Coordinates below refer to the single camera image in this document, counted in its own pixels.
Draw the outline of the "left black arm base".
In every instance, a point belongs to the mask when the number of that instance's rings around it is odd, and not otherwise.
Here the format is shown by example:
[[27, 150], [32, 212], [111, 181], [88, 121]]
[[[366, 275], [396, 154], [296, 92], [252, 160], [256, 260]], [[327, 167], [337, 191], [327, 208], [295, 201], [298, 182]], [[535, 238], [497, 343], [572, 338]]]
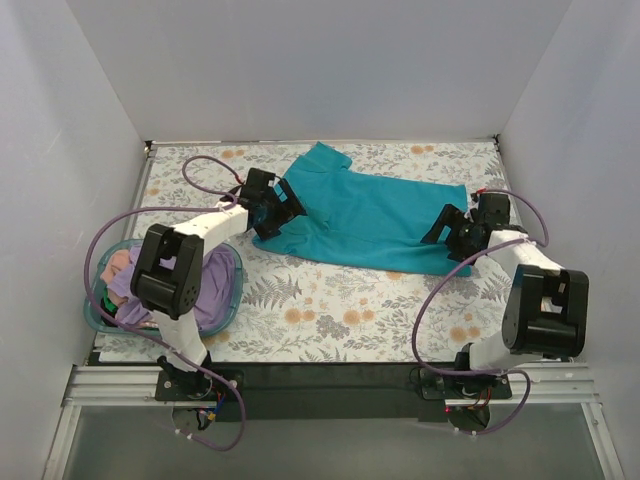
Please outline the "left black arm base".
[[[231, 386], [241, 390], [244, 380], [239, 370], [223, 370], [219, 375], [228, 384], [200, 371], [183, 371], [165, 365], [158, 375], [154, 399], [175, 406], [185, 405], [178, 408], [187, 416], [185, 428], [204, 432], [217, 421], [224, 406], [238, 401]], [[180, 413], [173, 414], [173, 418], [179, 419]]]

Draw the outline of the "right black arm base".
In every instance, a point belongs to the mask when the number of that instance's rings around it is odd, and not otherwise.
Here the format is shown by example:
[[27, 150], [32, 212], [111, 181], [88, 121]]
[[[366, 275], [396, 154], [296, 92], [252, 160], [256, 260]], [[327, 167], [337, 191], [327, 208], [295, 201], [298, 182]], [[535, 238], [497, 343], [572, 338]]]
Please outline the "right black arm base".
[[424, 400], [441, 401], [445, 419], [453, 427], [466, 431], [486, 430], [491, 401], [512, 398], [506, 376], [443, 376], [419, 368], [417, 385]]

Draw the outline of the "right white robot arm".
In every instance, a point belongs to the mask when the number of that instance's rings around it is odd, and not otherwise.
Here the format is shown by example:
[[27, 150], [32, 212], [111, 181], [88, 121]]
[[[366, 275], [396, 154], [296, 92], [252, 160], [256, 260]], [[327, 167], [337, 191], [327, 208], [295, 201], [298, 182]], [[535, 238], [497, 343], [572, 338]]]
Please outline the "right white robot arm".
[[456, 267], [451, 280], [464, 267], [487, 256], [511, 279], [511, 290], [498, 333], [466, 345], [450, 369], [433, 373], [453, 376], [454, 389], [475, 397], [489, 384], [489, 376], [504, 375], [516, 367], [543, 358], [579, 356], [586, 343], [589, 278], [548, 258], [547, 238], [533, 239], [511, 221], [515, 193], [483, 189], [471, 196], [468, 212], [445, 205], [422, 241], [443, 242]]

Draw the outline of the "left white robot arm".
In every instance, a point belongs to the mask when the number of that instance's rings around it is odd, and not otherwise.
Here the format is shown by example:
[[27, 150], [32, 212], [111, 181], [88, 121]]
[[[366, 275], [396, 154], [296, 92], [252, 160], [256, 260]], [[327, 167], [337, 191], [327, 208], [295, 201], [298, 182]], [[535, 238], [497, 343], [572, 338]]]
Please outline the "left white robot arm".
[[195, 319], [204, 257], [225, 240], [249, 230], [262, 240], [281, 233], [283, 225], [306, 210], [289, 182], [252, 168], [236, 194], [226, 193], [215, 207], [199, 209], [190, 220], [150, 226], [143, 239], [131, 281], [131, 292], [150, 311], [168, 355], [161, 368], [180, 374], [178, 387], [193, 400], [213, 386], [206, 370], [210, 360]]

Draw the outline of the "teal t shirt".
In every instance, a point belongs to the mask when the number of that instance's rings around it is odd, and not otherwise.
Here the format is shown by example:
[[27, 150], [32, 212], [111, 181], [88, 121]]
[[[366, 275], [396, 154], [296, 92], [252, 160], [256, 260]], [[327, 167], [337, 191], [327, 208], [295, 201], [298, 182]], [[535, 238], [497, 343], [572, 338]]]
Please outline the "teal t shirt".
[[445, 275], [455, 266], [442, 241], [422, 239], [441, 210], [467, 208], [467, 190], [446, 185], [357, 173], [352, 161], [316, 143], [284, 174], [306, 213], [283, 225], [278, 236], [253, 245], [320, 263]]

